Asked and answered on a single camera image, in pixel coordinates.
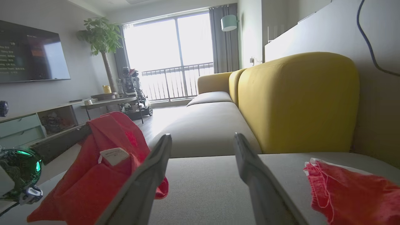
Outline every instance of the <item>red cloth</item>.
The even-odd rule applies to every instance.
[[[89,121],[92,134],[85,140],[78,157],[27,218],[33,221],[66,221],[72,225],[94,224],[128,177],[145,160],[150,150],[140,129],[123,113],[112,112]],[[111,166],[98,163],[100,151],[121,147],[130,158]],[[155,199],[168,194],[164,178]]]
[[[387,179],[316,161],[306,164],[311,206],[332,225],[400,224],[400,188]]]

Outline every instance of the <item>gray sofa cushion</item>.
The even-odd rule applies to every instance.
[[[150,141],[152,149],[163,134],[172,136],[172,158],[234,155],[235,132],[242,133],[256,153],[260,146],[232,102],[195,104]]]
[[[232,99],[230,95],[224,91],[207,92],[196,96],[187,106],[210,102],[232,102]]]
[[[311,188],[304,162],[319,158],[361,169],[400,185],[400,170],[354,153],[264,154],[261,160],[278,179],[309,225],[327,224],[311,208]],[[154,200],[149,224],[255,224],[247,185],[240,179],[235,156],[170,159],[168,196]]]

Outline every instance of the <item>television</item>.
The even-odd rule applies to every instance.
[[[0,83],[69,79],[57,33],[0,20]]]

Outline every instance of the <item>cabinet drawer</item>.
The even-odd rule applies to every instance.
[[[0,123],[0,138],[40,126],[40,120],[35,115],[21,117]]]
[[[2,138],[0,139],[0,145],[6,149],[12,149],[41,138],[43,138],[42,130],[40,127],[36,127]]]

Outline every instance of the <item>tree trunk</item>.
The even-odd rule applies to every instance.
[[[114,84],[114,79],[112,78],[110,62],[108,61],[107,53],[101,52],[103,56],[104,66],[106,67],[108,82],[110,83],[111,92],[117,92]]]

